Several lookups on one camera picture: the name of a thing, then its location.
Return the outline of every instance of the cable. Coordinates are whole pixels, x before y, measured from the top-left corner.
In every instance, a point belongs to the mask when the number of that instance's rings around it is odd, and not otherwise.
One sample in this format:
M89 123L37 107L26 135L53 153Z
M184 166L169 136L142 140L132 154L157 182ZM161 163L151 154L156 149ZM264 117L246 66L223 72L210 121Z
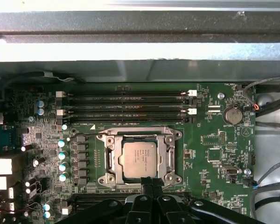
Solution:
M251 211L252 218L257 219L256 210L255 210L255 196L259 193L273 191L273 190L280 190L280 182L268 184L266 186L259 187L251 191L249 204L250 204L250 211Z
M37 205L39 206L39 208L38 208L38 209L32 208L31 206L33 206L34 204L37 204ZM42 205L39 204L38 202L33 202L32 204L29 204L29 205L27 206L27 208L29 208L29 209L31 209L31 210L40 211L40 210L42 210Z
M257 202L255 204L255 210L261 208L262 206L264 206L266 204L270 204L270 203L274 203L274 202L280 202L280 197L268 197L268 198L260 200L259 202Z
M265 172L265 174L263 174L260 179L257 181L257 184L259 185L267 176L269 176L273 171L275 171L276 169L278 169L280 167L280 162L278 162L277 164L273 165L271 168L269 168L268 171Z
M280 76L276 76L276 77L272 77L272 78L265 78L253 83L250 83L249 85L247 85L244 89L243 89L243 96L254 106L254 108L258 111L259 110L259 106L248 96L247 92L248 89L250 89L251 87L258 85L258 84L262 84L262 83L266 83L266 82L270 82L270 81L274 81L274 80L278 80L280 79Z
M260 116L272 113L279 109L280 109L280 99L261 107L261 110L256 114L256 117L260 117Z
M280 128L280 123L266 123L266 122L256 121L255 125L259 127Z

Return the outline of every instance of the motherboard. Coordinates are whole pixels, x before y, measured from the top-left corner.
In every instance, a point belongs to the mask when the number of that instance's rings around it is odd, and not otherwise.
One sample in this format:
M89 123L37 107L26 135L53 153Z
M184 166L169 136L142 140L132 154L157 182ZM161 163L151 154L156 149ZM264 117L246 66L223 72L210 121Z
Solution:
M0 153L20 154L25 165L22 200L9 208L28 207L16 217L22 222L55 223L107 198L124 202L150 176L166 194L249 216L255 111L243 88L104 83L10 92Z

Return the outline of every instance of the capacitor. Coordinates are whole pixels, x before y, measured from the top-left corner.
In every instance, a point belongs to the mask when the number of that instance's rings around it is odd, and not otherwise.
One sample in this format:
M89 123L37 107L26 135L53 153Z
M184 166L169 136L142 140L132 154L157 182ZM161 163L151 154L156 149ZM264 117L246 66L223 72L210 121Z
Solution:
M59 165L60 171L65 171L69 167L69 164L67 162L63 162Z
M45 211L49 211L50 209L53 208L53 202L52 201L47 201L44 205L43 205L43 209Z
M46 161L46 159L45 158L40 158L40 159L34 159L33 160L33 165L35 166L35 167L37 167L39 164L41 164L41 163L43 163L43 162L45 162Z
M65 131L67 129L67 125L62 125L61 129Z
M62 147L65 146L65 142L62 141L62 140L59 140L57 144L58 144L58 146L59 146L60 148L62 148Z
M32 184L30 187L26 189L26 193L30 194L32 191L36 189L36 184Z
M42 100L39 100L36 102L36 105L39 107L39 108L42 108L45 106L45 103L42 101Z
M30 187L32 184L34 184L36 182L35 178L32 178L30 180L28 180L27 182L25 182L25 186L26 187Z
M26 151L28 151L28 150L31 150L31 149L33 149L34 148L34 146L33 145L25 145L25 146L22 146L21 147L21 151L22 152L26 152Z
M69 153L68 152L66 152L66 151L62 151L62 152L60 152L59 154L58 154L58 159L60 159L60 160L64 160L66 157L68 157L69 156Z
M43 214L43 216L44 216L45 218L50 218L50 217L53 216L53 215L54 215L54 212L53 212L52 209L50 209L49 211L45 211L45 213Z
M70 175L69 175L68 172L63 172L63 173L59 176L59 180L60 180L61 182L64 182L64 181L66 181L66 179L67 179L69 176L70 176Z
M45 110L42 109L42 108L38 108L38 109L37 109L37 114L40 115L40 116L42 116L42 115L45 114Z

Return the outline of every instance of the cpu socket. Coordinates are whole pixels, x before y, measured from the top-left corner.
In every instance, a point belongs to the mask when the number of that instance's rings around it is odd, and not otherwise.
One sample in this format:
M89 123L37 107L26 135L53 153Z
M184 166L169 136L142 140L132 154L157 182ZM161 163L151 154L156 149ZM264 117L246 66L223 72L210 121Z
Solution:
M175 141L180 131L168 127L119 127L101 132L105 144L104 176L100 185L112 189L139 189L140 178L161 178L165 187L182 182L175 174Z

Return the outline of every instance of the green circuit board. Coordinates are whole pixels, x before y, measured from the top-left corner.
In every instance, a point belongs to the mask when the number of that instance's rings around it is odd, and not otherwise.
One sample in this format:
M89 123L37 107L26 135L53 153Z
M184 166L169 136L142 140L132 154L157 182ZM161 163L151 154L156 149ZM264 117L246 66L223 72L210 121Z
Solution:
M63 130L56 123L55 92L93 92L115 93L118 90L133 92L170 92L197 90L195 115L196 122L77 122L67 125ZM249 92L253 98L255 91ZM254 165L254 129L255 113L243 97L240 84L233 83L156 83L156 84L62 84L45 85L43 92L18 90L13 93L14 109L17 111L18 130L28 128L29 133L22 134L23 144L36 144L46 162L40 166L28 167L26 179L38 176L49 179L49 188L43 192L42 204L55 201L54 213L49 219L43 218L43 211L34 211L29 220L33 223L56 222L61 213L60 201L68 199L75 193L139 193L140 189L113 190L98 183L98 178L105 174L105 146L95 136L87 139L89 180L87 185L77 183L77 160L72 153L73 145L57 146L60 139L66 139L74 133L98 133L113 127L156 127L167 126L182 132L182 138L175 142L175 173L182 177L182 182L166 188L166 192L190 192L193 197L205 198L224 207L231 208L245 215L250 215L249 195L251 188L243 185L242 180L253 176ZM45 105L44 115L37 115L36 102L42 100ZM226 122L224 117L228 108L236 108L229 119L239 119L238 124ZM70 177L65 182L59 181L61 164L58 153L68 151L71 165ZM222 172L222 165L236 167L237 174L230 179Z

